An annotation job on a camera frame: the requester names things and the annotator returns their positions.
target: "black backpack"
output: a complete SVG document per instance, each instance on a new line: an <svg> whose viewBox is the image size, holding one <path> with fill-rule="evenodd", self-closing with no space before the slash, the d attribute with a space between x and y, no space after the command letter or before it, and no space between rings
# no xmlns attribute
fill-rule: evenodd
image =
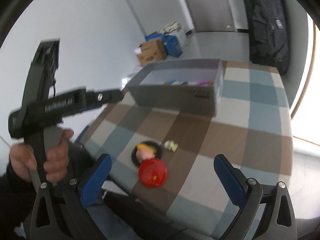
<svg viewBox="0 0 320 240"><path fill-rule="evenodd" d="M287 73L290 61L283 0L249 0L250 60Z"/></svg>

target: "white wall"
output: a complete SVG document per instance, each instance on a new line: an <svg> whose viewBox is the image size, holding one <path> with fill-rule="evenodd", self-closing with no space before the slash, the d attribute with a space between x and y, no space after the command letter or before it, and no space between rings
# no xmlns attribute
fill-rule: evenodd
<svg viewBox="0 0 320 240"><path fill-rule="evenodd" d="M0 176L5 173L9 157L9 146L0 138Z"/></svg>
<svg viewBox="0 0 320 240"><path fill-rule="evenodd" d="M244 0L228 0L236 29L248 29L248 19Z"/></svg>
<svg viewBox="0 0 320 240"><path fill-rule="evenodd" d="M121 78L139 64L133 50L144 41L125 0L34 0L0 49L0 135L9 143L8 115L21 106L40 41L50 38L61 39L57 93L78 86L120 87ZM73 128L76 137L97 113L66 118L65 126Z"/></svg>
<svg viewBox="0 0 320 240"><path fill-rule="evenodd" d="M288 72L282 77L282 81L289 106L293 108L296 96L300 96L297 94L299 87L303 87L305 83L305 80L301 82L303 73L306 74L310 67L311 57L308 61L306 60L307 54L310 55L312 52L312 46L308 45L309 42L313 43L313 30L309 29L307 12L296 0L285 0L285 6L288 14L291 59Z"/></svg>
<svg viewBox="0 0 320 240"><path fill-rule="evenodd" d="M184 14L186 21L187 21L187 26L185 27L186 31L194 29L195 26L193 24L193 20L192 20L192 17L191 17L186 0L179 0L179 2L182 7L183 14Z"/></svg>
<svg viewBox="0 0 320 240"><path fill-rule="evenodd" d="M177 21L189 31L190 22L183 12L180 0L129 0L146 34L160 31Z"/></svg>

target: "yellow toy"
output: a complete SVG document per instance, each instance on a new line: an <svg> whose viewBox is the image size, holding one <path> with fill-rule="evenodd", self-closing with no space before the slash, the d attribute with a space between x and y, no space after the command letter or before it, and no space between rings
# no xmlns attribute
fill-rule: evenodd
<svg viewBox="0 0 320 240"><path fill-rule="evenodd" d="M175 143L174 141L166 141L164 143L164 147L169 151L175 152L178 148L178 144Z"/></svg>

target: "blue gripper pad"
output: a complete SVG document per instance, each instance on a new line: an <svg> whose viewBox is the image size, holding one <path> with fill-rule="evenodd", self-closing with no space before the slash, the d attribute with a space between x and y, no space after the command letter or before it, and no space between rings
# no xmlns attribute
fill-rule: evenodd
<svg viewBox="0 0 320 240"><path fill-rule="evenodd" d="M81 187L80 202L84 208L93 204L106 178L111 171L112 162L108 154L102 154L91 168L91 175Z"/></svg>
<svg viewBox="0 0 320 240"><path fill-rule="evenodd" d="M214 158L213 167L233 205L243 208L248 192L246 177L239 169L234 168L223 154Z"/></svg>

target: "finger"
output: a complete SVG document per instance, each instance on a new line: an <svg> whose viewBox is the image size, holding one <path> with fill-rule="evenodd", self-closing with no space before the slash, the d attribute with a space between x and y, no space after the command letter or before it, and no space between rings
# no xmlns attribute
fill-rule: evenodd
<svg viewBox="0 0 320 240"><path fill-rule="evenodd" d="M52 148L47 153L48 160L59 160L68 155L69 145L68 140L73 136L74 132L67 129L63 132L61 143L59 146Z"/></svg>
<svg viewBox="0 0 320 240"><path fill-rule="evenodd" d="M58 172L64 170L69 163L69 158L63 158L58 161L46 161L43 164L43 168L47 173Z"/></svg>
<svg viewBox="0 0 320 240"><path fill-rule="evenodd" d="M27 145L20 143L15 144L10 148L10 160L16 160L22 164L24 164L29 169L36 169L36 158L32 153L32 150Z"/></svg>
<svg viewBox="0 0 320 240"><path fill-rule="evenodd" d="M46 179L50 182L59 182L64 179L66 174L67 174L67 169L64 169L62 171L48 173L46 175Z"/></svg>
<svg viewBox="0 0 320 240"><path fill-rule="evenodd" d="M62 134L62 138L69 140L74 135L74 131L71 129L65 129Z"/></svg>

